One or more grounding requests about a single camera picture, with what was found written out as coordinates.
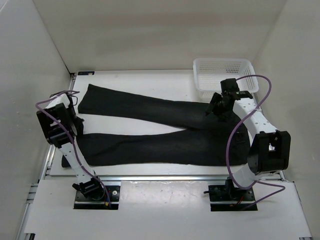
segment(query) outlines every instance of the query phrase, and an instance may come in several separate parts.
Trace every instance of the white wall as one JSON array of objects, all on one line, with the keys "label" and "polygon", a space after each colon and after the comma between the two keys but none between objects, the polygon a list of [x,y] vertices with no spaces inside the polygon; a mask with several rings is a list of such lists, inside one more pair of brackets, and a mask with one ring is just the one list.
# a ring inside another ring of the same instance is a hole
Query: white wall
[{"label": "white wall", "polygon": [[[269,76],[273,88],[262,106],[292,143],[289,169],[315,239],[320,239],[320,1],[288,0],[264,47],[255,72]],[[259,84],[259,98],[267,85]]]},{"label": "white wall", "polygon": [[67,88],[70,78],[32,0],[5,2],[0,0],[0,239],[12,240],[48,150],[35,103]]},{"label": "white wall", "polygon": [[286,0],[33,0],[66,66],[192,69],[199,57],[253,61]]}]

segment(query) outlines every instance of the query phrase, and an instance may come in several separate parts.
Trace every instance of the black fabric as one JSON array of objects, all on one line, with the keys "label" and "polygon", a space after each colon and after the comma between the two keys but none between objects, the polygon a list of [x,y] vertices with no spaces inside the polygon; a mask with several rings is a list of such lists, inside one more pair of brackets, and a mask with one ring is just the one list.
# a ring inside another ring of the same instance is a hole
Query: black fabric
[{"label": "black fabric", "polygon": [[[77,137],[91,166],[136,163],[173,163],[225,166],[229,135],[240,121],[233,112],[228,122],[205,116],[207,103],[171,101],[102,88],[89,84],[79,113],[140,119],[186,130],[158,135],[91,133]],[[241,125],[231,141],[230,163],[247,162],[248,131]],[[62,166],[69,167],[64,158]]]}]

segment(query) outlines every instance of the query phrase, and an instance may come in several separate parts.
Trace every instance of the plastic laundry basket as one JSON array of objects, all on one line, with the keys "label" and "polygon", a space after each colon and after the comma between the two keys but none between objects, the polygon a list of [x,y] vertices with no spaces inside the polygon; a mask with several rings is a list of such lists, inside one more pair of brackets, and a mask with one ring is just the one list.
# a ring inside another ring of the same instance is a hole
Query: plastic laundry basket
[{"label": "plastic laundry basket", "polygon": [[[202,101],[210,101],[214,92],[221,93],[220,82],[225,79],[239,78],[255,74],[252,64],[241,58],[197,58],[193,61],[195,86]],[[242,91],[256,93],[259,90],[256,77],[239,80]]]}]

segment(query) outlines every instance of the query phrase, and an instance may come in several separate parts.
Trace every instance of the purple cable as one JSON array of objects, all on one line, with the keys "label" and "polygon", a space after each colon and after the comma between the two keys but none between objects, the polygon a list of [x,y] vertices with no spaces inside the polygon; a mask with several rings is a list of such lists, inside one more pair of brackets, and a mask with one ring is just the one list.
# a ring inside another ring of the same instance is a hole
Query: purple cable
[{"label": "purple cable", "polygon": [[52,100],[56,99],[57,97],[59,97],[60,95],[62,94],[65,94],[65,93],[72,93],[72,95],[74,94],[78,94],[79,91],[73,91],[73,90],[66,90],[66,91],[62,91],[60,92],[59,94],[55,95],[54,97],[48,99],[48,100],[45,100],[45,101],[40,101],[40,102],[37,102],[35,104],[35,107],[37,109],[39,109],[42,113],[44,113],[47,117],[49,117],[51,120],[53,120],[56,124],[58,124],[58,126],[60,128],[62,128],[62,130],[66,133],[66,135],[68,136],[68,138],[70,139],[70,142],[73,146],[73,149],[74,149],[74,154],[75,154],[75,158],[76,158],[76,161],[78,162],[78,164],[81,166],[82,170],[88,174],[90,177],[94,178],[95,180],[97,180],[103,187],[103,190],[104,192],[106,193],[106,197],[107,197],[107,202],[109,203],[109,206],[111,207],[111,201],[110,201],[110,196],[109,196],[109,193],[108,193],[108,190],[106,188],[106,186],[104,185],[104,183],[100,180],[100,178],[92,175],[82,164],[81,164],[81,161],[79,159],[79,156],[78,156],[78,153],[77,153],[77,148],[76,148],[76,143],[73,139],[73,137],[71,136],[71,134],[69,133],[69,131],[56,119],[54,118],[51,114],[47,113],[43,108],[39,107],[40,104],[45,104],[45,103],[48,103],[48,102],[51,102]]},{"label": "purple cable", "polygon": [[264,197],[260,198],[259,200],[257,200],[257,201],[255,201],[255,202],[249,204],[248,206],[242,208],[241,211],[243,211],[243,210],[245,210],[245,209],[247,209],[247,208],[250,208],[251,206],[256,205],[257,203],[261,202],[262,200],[265,200],[266,198],[269,198],[269,197],[271,197],[272,195],[275,195],[275,194],[277,194],[277,193],[280,193],[280,192],[282,192],[282,191],[284,191],[284,190],[286,189],[285,186],[278,185],[278,184],[266,183],[266,182],[263,182],[263,181],[258,181],[257,183],[258,183],[258,184],[262,184],[262,185],[271,186],[271,187],[278,187],[278,188],[281,188],[281,189],[280,189],[280,190],[277,190],[277,191],[274,191],[273,193],[270,193],[270,194],[268,194],[267,196],[264,196]]},{"label": "purple cable", "polygon": [[243,189],[243,190],[250,189],[253,185],[256,184],[256,181],[254,181],[254,182],[253,182],[251,185],[249,185],[249,186],[241,186],[241,185],[240,185],[239,183],[237,183],[237,181],[235,180],[235,178],[234,178],[234,176],[233,176],[233,174],[232,174],[232,172],[231,172],[230,159],[229,159],[229,151],[230,151],[231,140],[232,140],[234,134],[236,133],[237,129],[240,127],[240,125],[243,124],[245,120],[247,120],[248,118],[250,118],[250,117],[259,109],[259,107],[261,106],[261,104],[263,104],[264,101],[269,97],[269,94],[270,94],[270,92],[271,92],[271,87],[272,87],[270,79],[267,78],[266,76],[263,76],[263,75],[256,75],[256,74],[254,74],[254,75],[242,76],[242,77],[239,77],[239,78],[237,79],[237,81],[240,80],[240,79],[245,79],[245,78],[249,78],[249,77],[260,77],[260,78],[264,78],[264,79],[267,80],[268,83],[269,83],[269,90],[268,90],[268,92],[266,93],[266,95],[264,96],[264,98],[261,100],[261,102],[259,102],[259,104],[255,107],[255,109],[254,109],[252,112],[250,112],[247,116],[245,116],[243,119],[241,119],[241,121],[239,121],[238,124],[234,127],[234,129],[232,130],[232,132],[231,132],[231,134],[230,134],[230,136],[229,136],[228,142],[227,142],[227,144],[226,144],[226,150],[225,150],[225,163],[226,163],[226,168],[228,169],[228,173],[229,173],[229,175],[230,175],[230,178],[231,178],[232,181],[234,182],[234,184],[235,184],[238,188]]}]

